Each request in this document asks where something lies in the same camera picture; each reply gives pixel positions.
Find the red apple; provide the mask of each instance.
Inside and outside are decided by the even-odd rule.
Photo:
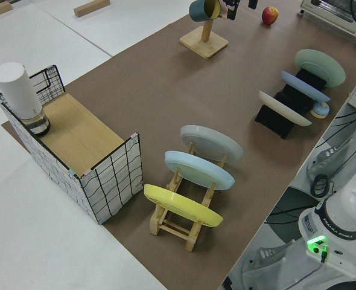
[[[277,16],[279,16],[279,12],[276,8],[267,7],[262,12],[261,18],[262,18],[263,23],[265,23],[266,25],[271,25],[271,24],[275,23]]]

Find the toaster oven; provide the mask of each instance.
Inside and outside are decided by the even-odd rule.
[[[356,0],[303,0],[300,14],[307,12],[356,37]]]

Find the mug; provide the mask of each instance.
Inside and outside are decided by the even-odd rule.
[[[196,22],[215,19],[220,15],[221,5],[219,0],[196,0],[190,4],[190,18]]]

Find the yellow plate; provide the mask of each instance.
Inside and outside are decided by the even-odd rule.
[[[146,184],[144,195],[155,204],[208,227],[216,227],[223,220],[222,216],[202,204],[162,187]]]

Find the brown paper mat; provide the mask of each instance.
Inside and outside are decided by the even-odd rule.
[[[164,187],[170,181],[164,152],[186,150],[179,134],[183,125],[213,128],[243,147],[243,160],[225,166],[235,185],[215,192],[210,204],[224,221],[202,228],[193,253],[176,236],[148,233],[154,204],[143,193],[104,224],[169,290],[218,289],[356,85],[355,39],[298,16],[297,2],[267,1],[257,10],[241,4],[235,21],[215,20],[213,32],[229,46],[210,60],[179,44],[181,36],[202,25],[186,16],[66,86],[119,136],[140,133],[145,183]],[[266,4],[280,12],[271,27],[261,23]],[[280,91],[280,71],[295,74],[294,56],[305,48],[338,60],[347,79],[324,91],[332,98],[329,117],[308,113],[313,124],[295,126],[282,140],[254,121],[261,107],[258,91]],[[180,192],[199,201],[204,193],[187,182]]]

